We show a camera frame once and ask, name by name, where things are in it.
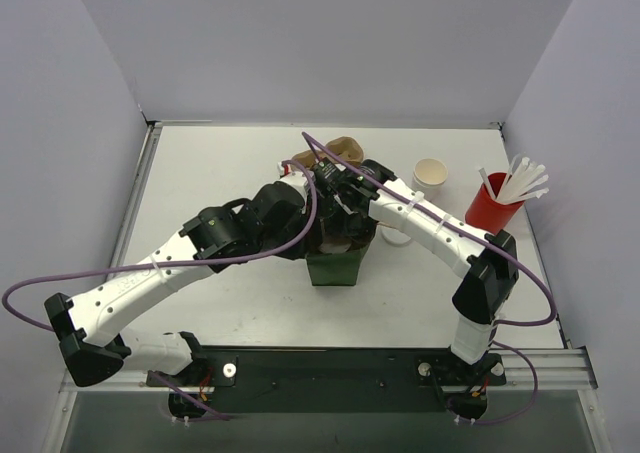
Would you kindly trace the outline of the green paper bag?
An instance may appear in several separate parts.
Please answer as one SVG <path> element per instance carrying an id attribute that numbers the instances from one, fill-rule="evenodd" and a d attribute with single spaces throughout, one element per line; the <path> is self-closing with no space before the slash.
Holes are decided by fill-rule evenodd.
<path id="1" fill-rule="evenodd" d="M 306 239 L 305 261 L 311 284 L 314 287 L 355 286 L 376 228 L 374 220 L 357 215 L 336 213 L 316 219 Z M 325 241 L 350 241 L 351 248 L 343 254 L 322 254 L 318 247 Z"/>

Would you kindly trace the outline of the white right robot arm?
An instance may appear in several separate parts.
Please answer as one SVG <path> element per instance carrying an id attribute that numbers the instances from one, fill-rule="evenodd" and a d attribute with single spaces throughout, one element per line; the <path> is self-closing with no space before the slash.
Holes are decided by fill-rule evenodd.
<path id="1" fill-rule="evenodd" d="M 516 256 L 513 236 L 505 231 L 492 234 L 446 214 L 374 160 L 364 161 L 358 171 L 324 160 L 312 172 L 329 210 L 343 215 L 346 234 L 386 223 L 434 254 L 461 279 L 452 297 L 458 323 L 450 349 L 467 364 L 479 362 L 519 278 L 517 268 L 504 257 Z"/>

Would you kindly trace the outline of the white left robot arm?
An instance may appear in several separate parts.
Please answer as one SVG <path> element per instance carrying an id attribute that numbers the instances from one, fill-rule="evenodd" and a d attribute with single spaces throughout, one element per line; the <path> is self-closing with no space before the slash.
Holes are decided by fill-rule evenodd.
<path id="1" fill-rule="evenodd" d="M 79 387 L 121 370 L 155 370 L 193 384 L 204 375 L 190 333 L 148 334 L 131 323 L 186 286 L 255 258 L 296 258 L 313 222 L 317 195 L 308 172 L 292 171 L 254 198 L 207 207 L 132 270 L 74 297 L 45 302 L 67 370 Z"/>

